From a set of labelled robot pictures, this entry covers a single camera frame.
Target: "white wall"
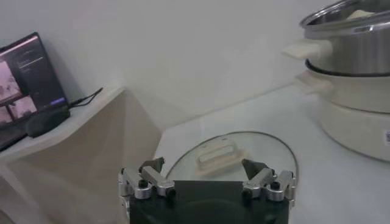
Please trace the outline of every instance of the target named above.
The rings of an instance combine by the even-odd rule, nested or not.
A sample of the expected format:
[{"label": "white wall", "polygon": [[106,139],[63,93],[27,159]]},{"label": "white wall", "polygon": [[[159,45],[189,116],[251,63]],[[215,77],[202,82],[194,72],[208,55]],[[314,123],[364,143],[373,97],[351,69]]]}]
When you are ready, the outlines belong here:
[{"label": "white wall", "polygon": [[329,2],[1,0],[0,44],[39,31],[70,98],[121,82],[163,130],[289,82],[280,50]]}]

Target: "lid rim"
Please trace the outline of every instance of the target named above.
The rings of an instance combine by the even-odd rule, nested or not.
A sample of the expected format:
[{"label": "lid rim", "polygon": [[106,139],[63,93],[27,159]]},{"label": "lid rim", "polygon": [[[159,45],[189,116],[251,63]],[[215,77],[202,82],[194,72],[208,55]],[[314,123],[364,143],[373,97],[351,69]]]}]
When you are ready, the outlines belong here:
[{"label": "lid rim", "polygon": [[303,20],[301,20],[299,25],[307,31],[316,32],[339,29],[354,29],[361,26],[374,26],[378,23],[390,21],[390,10],[386,10],[384,12],[375,13],[373,15],[368,15],[361,18],[310,25],[310,23],[312,23],[314,20],[321,18],[322,16],[327,15],[334,10],[350,6],[356,2],[359,2],[359,0],[343,0],[332,5],[328,5],[305,17]]}]

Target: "glass pot lid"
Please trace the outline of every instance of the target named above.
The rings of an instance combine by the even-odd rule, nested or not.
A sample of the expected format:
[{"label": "glass pot lid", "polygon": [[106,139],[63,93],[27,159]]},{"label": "glass pot lid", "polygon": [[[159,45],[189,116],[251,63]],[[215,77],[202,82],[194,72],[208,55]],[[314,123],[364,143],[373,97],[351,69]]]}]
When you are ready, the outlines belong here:
[{"label": "glass pot lid", "polygon": [[242,159],[265,163],[276,173],[289,170],[298,178],[290,147],[278,137],[255,131],[208,139],[184,154],[168,172],[170,180],[246,181]]}]

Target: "white pot handle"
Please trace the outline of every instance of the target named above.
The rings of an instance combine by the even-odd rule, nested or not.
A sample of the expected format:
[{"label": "white pot handle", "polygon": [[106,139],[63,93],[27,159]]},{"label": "white pot handle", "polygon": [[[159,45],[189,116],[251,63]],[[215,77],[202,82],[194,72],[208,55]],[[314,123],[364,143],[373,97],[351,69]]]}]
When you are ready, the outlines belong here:
[{"label": "white pot handle", "polygon": [[315,77],[309,70],[297,75],[294,80],[294,84],[305,94],[327,94],[333,90],[331,82]]},{"label": "white pot handle", "polygon": [[288,46],[282,52],[298,60],[319,60],[332,54],[332,44],[327,40],[302,39]]}]

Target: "screw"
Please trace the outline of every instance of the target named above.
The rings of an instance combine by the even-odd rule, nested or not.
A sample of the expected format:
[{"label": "screw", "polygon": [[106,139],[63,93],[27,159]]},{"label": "screw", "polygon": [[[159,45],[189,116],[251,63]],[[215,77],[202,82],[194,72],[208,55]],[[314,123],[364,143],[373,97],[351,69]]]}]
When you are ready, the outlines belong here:
[{"label": "screw", "polygon": [[142,179],[138,182],[138,187],[141,189],[147,188],[147,181]]},{"label": "screw", "polygon": [[272,190],[279,190],[280,189],[280,183],[276,182],[276,181],[272,182],[271,183],[271,189]]}]

